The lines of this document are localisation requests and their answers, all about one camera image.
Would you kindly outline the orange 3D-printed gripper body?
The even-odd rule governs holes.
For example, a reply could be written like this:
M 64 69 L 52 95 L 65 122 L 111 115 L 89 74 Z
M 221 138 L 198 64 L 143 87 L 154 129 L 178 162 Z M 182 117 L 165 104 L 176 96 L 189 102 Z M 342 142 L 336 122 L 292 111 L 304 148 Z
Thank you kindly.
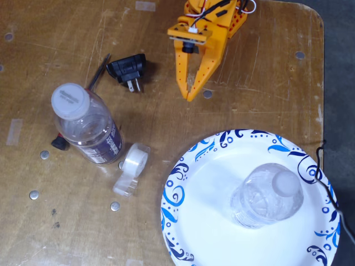
M 202 52 L 221 60 L 226 42 L 244 24 L 249 1 L 186 1 L 184 14 L 168 29 L 173 41 L 183 42 L 183 52 Z

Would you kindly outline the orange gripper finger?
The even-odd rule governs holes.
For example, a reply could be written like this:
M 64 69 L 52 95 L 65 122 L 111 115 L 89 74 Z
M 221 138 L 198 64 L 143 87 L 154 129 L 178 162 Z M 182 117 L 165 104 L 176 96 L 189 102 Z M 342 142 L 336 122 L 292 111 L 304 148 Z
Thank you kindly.
M 194 84 L 191 87 L 191 91 L 187 95 L 188 102 L 195 99 L 197 94 L 213 75 L 219 64 L 220 60 L 218 58 L 208 57 L 207 55 L 203 56 L 200 67 L 196 73 Z
M 187 101 L 191 101 L 191 99 L 189 99 L 189 90 L 187 85 L 190 54 L 183 52 L 182 41 L 174 41 L 174 48 L 176 59 L 176 81 L 183 98 Z

